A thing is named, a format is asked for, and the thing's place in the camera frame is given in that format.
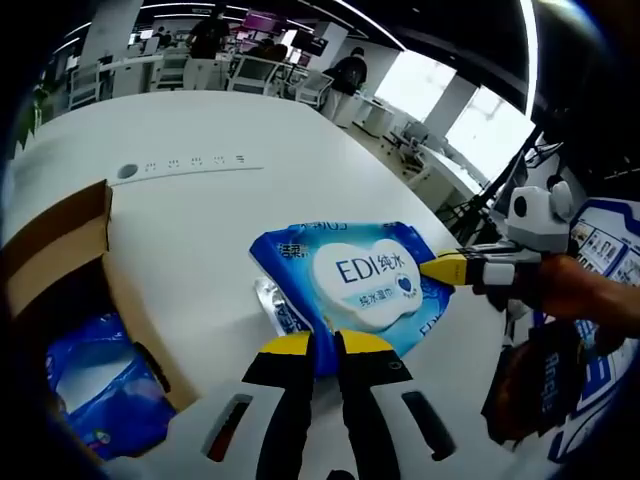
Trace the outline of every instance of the floor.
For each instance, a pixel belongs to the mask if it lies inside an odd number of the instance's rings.
[[[396,177],[403,182],[407,181],[408,177],[402,175],[404,166],[402,165],[400,155],[398,154],[398,151],[393,148],[391,142],[382,137],[373,138],[361,128],[356,127],[353,123],[348,129],[344,129],[343,131],[364,148],[369,150],[369,152],[380,160],[385,167],[391,170]]]

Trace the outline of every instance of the window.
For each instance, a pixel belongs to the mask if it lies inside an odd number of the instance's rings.
[[[422,121],[455,74],[453,68],[407,50],[396,58],[376,97]]]
[[[494,180],[522,147],[533,127],[513,105],[481,87],[446,138],[488,180]]]

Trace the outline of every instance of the cardboard box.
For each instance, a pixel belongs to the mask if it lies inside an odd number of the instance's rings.
[[[20,230],[2,250],[7,297],[18,335],[48,390],[48,346],[90,316],[118,312],[166,398],[180,411],[196,400],[109,254],[111,188],[106,181],[74,193]]]

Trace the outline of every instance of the wet wipes package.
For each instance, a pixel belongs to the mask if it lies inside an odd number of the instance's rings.
[[[278,333],[302,324],[313,330],[319,376],[336,371],[333,331],[375,333],[402,356],[432,328],[453,293],[420,275],[418,265],[434,254],[400,222],[292,225],[263,234],[250,253],[275,284],[259,280],[256,289],[280,323]]]
[[[47,380],[78,437],[104,460],[162,441],[175,410],[117,314],[89,319],[57,340]]]

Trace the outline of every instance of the blue plastic bag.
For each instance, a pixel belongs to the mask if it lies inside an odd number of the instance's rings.
[[[262,270],[275,282],[293,310],[292,316],[300,318],[314,332],[316,342],[316,375],[333,375],[337,370],[337,358],[332,331],[339,329],[360,330],[352,318],[329,305],[326,298],[318,294],[311,275],[316,252],[332,243],[346,243],[354,247],[369,250],[376,242],[390,239],[402,245],[416,264],[435,258],[418,232],[400,222],[385,224],[349,224],[317,222],[291,225],[284,230],[267,232],[251,246],[250,253]],[[366,257],[372,264],[365,274],[394,267],[391,256]],[[346,281],[352,281],[361,274],[356,269],[347,270],[344,265],[341,273]],[[406,282],[400,279],[399,284]],[[384,297],[385,289],[380,289]],[[388,328],[376,332],[389,342],[400,356],[406,354],[433,327],[444,313],[449,297],[454,289],[436,280],[420,276],[422,304],[413,313],[402,315]]]
[[[54,392],[65,376],[91,376],[91,368],[115,361],[128,364],[93,398],[72,411],[67,411],[65,403],[62,411],[75,434],[104,460],[133,455],[164,440],[176,412],[162,387],[117,314],[88,320],[51,345],[46,359]]]

